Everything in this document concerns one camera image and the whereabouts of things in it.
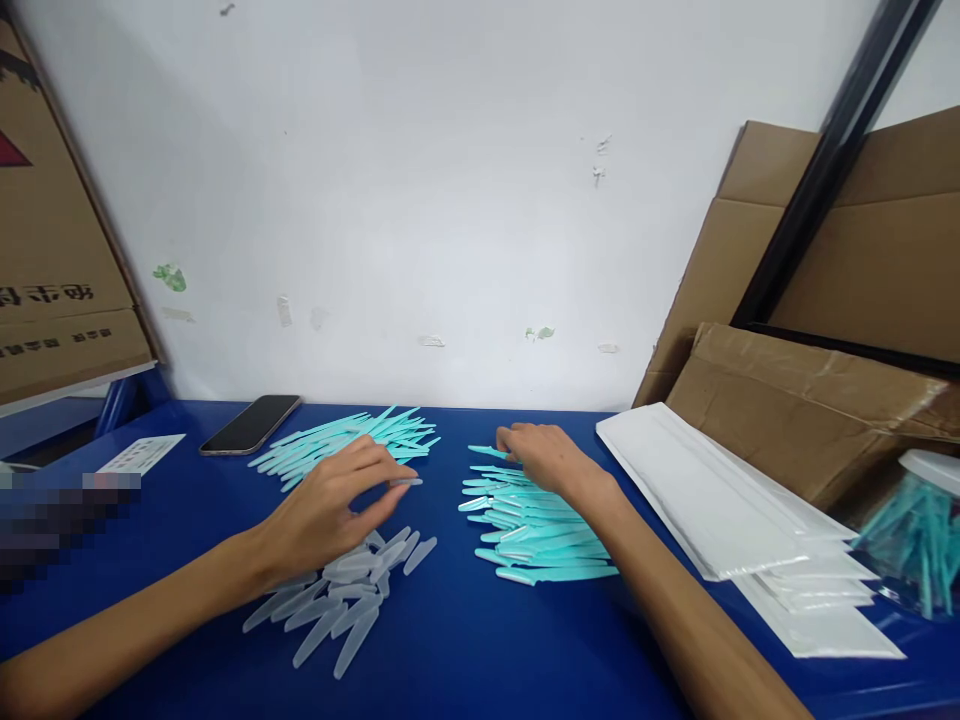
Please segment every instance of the black phone screen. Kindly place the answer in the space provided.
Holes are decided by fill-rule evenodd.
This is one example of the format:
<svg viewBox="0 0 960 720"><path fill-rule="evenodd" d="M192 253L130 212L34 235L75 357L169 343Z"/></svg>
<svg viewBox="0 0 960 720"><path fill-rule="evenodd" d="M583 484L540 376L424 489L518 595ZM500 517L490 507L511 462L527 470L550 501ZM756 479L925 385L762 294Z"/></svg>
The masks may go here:
<svg viewBox="0 0 960 720"><path fill-rule="evenodd" d="M264 395L200 447L208 453L252 453L300 403L297 395Z"/></svg>

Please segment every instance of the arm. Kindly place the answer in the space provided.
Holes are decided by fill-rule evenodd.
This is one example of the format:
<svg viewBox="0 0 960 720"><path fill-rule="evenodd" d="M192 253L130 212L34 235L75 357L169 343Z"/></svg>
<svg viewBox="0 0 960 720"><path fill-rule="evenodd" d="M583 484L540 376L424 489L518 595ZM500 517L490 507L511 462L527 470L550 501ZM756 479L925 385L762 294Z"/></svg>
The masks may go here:
<svg viewBox="0 0 960 720"><path fill-rule="evenodd" d="M0 665L0 718L73 718L209 620L323 567L383 523L409 489L349 503L416 472L364 436L324 460L270 517L125 600Z"/></svg>
<svg viewBox="0 0 960 720"><path fill-rule="evenodd" d="M812 716L621 492L558 427L517 423L497 445L564 498L607 548L702 720Z"/></svg>

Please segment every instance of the hand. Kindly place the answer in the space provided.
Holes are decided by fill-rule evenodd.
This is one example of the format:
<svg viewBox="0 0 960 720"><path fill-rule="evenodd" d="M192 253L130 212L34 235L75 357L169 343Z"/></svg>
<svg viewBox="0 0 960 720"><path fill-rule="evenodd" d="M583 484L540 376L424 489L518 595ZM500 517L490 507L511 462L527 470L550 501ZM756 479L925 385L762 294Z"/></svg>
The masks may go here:
<svg viewBox="0 0 960 720"><path fill-rule="evenodd" d="M497 449L509 452L508 460L523 463L523 472L544 490L570 502L583 488L612 480L556 425L514 423L510 430L497 428Z"/></svg>
<svg viewBox="0 0 960 720"><path fill-rule="evenodd" d="M263 553L265 583L273 587L355 548L393 514L410 486L390 488L359 515L351 512L350 502L375 485L416 476L369 435L323 460L250 531Z"/></svg>

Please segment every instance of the cardboard box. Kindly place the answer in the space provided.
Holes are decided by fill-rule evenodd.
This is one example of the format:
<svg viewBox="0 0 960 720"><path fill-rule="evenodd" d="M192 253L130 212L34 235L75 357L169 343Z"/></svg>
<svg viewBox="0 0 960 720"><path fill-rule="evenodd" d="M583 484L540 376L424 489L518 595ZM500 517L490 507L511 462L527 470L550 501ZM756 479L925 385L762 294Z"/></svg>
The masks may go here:
<svg viewBox="0 0 960 720"><path fill-rule="evenodd" d="M0 405L151 359L40 79L0 17Z"/></svg>
<svg viewBox="0 0 960 720"><path fill-rule="evenodd" d="M960 363L960 107L870 133L771 324Z"/></svg>
<svg viewBox="0 0 960 720"><path fill-rule="evenodd" d="M0 405L149 363L132 309L0 325Z"/></svg>
<svg viewBox="0 0 960 720"><path fill-rule="evenodd" d="M907 448L960 439L956 385L715 323L701 326L667 405L833 514L862 508Z"/></svg>
<svg viewBox="0 0 960 720"><path fill-rule="evenodd" d="M748 122L734 145L634 407L666 400L701 322L729 322L817 147L817 133Z"/></svg>

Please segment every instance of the jar lid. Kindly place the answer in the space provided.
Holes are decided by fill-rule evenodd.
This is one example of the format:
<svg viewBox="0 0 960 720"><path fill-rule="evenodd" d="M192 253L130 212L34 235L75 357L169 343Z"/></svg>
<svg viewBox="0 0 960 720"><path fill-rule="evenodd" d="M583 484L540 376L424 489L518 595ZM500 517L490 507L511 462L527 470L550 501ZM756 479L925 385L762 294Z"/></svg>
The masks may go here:
<svg viewBox="0 0 960 720"><path fill-rule="evenodd" d="M929 450L907 450L900 464L951 495L960 496L960 458Z"/></svg>

